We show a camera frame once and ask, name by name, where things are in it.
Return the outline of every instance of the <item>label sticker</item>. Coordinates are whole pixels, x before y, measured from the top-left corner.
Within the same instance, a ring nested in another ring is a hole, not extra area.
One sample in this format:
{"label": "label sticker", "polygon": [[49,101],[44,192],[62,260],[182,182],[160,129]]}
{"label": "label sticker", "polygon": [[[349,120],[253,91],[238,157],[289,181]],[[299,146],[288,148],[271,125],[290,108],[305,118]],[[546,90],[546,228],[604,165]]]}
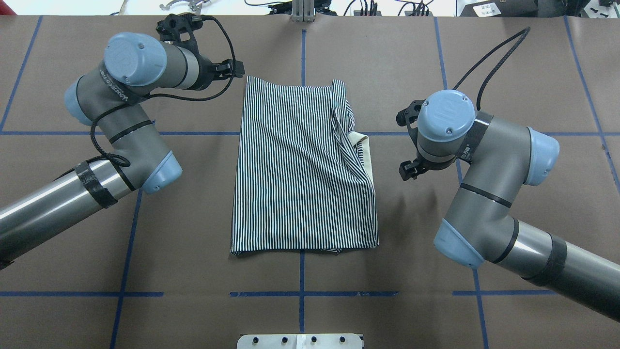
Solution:
{"label": "label sticker", "polygon": [[478,17],[490,17],[490,16],[496,16],[498,14],[502,14],[500,12],[500,9],[497,8],[497,5],[494,2],[491,2],[489,4],[474,6],[472,8],[474,9]]}

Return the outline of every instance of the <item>black tape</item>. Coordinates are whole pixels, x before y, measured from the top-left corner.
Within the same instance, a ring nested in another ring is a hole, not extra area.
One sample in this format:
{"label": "black tape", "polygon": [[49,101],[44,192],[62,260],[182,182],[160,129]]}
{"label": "black tape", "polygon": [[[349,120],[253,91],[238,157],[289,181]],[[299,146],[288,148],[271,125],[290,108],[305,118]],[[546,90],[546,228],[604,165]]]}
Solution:
{"label": "black tape", "polygon": [[132,133],[133,131],[135,131],[135,130],[141,128],[141,127],[151,125],[152,123],[153,123],[153,121],[147,120],[147,121],[138,122],[134,126],[127,127],[126,129],[122,130],[121,132],[115,134],[112,138],[110,138],[110,144],[116,142],[117,140],[123,138],[124,136]]}
{"label": "black tape", "polygon": [[547,264],[542,271],[531,278],[522,278],[537,286],[545,286],[553,282],[564,270],[564,263],[566,263],[566,241],[563,238],[557,237],[553,234],[549,234],[551,237],[551,253],[547,259]]}
{"label": "black tape", "polygon": [[480,188],[477,188],[475,186],[471,186],[469,184],[466,183],[461,183],[461,188],[465,189],[465,190],[469,190],[472,193],[476,193],[478,195],[482,195],[484,197],[486,197],[487,199],[493,200],[495,202],[497,202],[500,205],[506,206],[507,208],[510,208],[510,206],[512,206],[512,202],[506,200],[506,199],[502,199],[501,197],[497,196],[497,195],[493,195],[491,193],[489,193],[488,191],[484,191]]}
{"label": "black tape", "polygon": [[478,145],[480,145],[480,141],[489,128],[492,119],[493,115],[481,111],[478,112],[474,120],[474,125],[472,125],[471,129],[467,132],[456,157],[471,163],[471,158],[474,156],[476,149],[478,149]]}
{"label": "black tape", "polygon": [[515,227],[512,230],[512,237],[510,238],[510,242],[508,243],[508,246],[506,246],[506,249],[504,250],[504,252],[502,252],[502,254],[499,257],[497,257],[496,260],[491,262],[493,264],[497,264],[503,261],[503,259],[506,258],[506,256],[510,253],[510,251],[512,251],[512,248],[515,246],[516,238],[517,236],[519,236],[519,221],[515,218],[513,218],[513,220],[515,221]]}
{"label": "black tape", "polygon": [[147,100],[146,98],[132,92],[125,84],[110,75],[103,62],[99,63],[99,76],[104,83],[118,96],[118,98],[130,106]]}
{"label": "black tape", "polygon": [[97,179],[97,176],[91,170],[91,166],[86,161],[77,164],[77,166],[75,166],[75,171],[84,188],[88,190],[92,198],[95,199],[101,207],[106,209],[118,202],[118,200],[110,194],[110,191],[101,185],[101,182],[99,182],[99,179]]}

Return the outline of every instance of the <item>metal arm tube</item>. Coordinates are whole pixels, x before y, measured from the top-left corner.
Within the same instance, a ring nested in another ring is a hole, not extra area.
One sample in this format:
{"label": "metal arm tube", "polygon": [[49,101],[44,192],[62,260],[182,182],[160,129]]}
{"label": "metal arm tube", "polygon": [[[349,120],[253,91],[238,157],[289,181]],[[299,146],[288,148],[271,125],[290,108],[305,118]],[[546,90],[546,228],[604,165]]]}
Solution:
{"label": "metal arm tube", "polygon": [[620,322],[619,265],[526,223],[518,225],[514,246],[499,266]]}
{"label": "metal arm tube", "polygon": [[[109,161],[91,169],[116,200],[131,192]],[[0,269],[101,208],[74,172],[1,209]]]}

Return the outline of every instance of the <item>white mounting bracket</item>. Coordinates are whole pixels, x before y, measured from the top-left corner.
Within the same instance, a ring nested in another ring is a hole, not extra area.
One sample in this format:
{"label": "white mounting bracket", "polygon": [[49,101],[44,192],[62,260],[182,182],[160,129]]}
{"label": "white mounting bracket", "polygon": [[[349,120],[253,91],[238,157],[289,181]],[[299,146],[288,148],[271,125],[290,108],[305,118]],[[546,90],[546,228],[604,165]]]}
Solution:
{"label": "white mounting bracket", "polygon": [[364,349],[363,338],[353,333],[243,335],[237,349]]}
{"label": "white mounting bracket", "polygon": [[293,0],[293,22],[314,22],[314,0]]}

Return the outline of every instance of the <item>striped fabric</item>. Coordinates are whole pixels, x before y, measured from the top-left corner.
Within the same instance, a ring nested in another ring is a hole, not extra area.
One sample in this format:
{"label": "striped fabric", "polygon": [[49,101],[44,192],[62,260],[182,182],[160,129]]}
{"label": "striped fabric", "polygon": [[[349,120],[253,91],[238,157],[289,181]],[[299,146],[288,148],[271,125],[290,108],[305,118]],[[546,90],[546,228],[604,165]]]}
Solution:
{"label": "striped fabric", "polygon": [[378,245],[368,137],[354,129],[342,81],[248,76],[231,253]]}

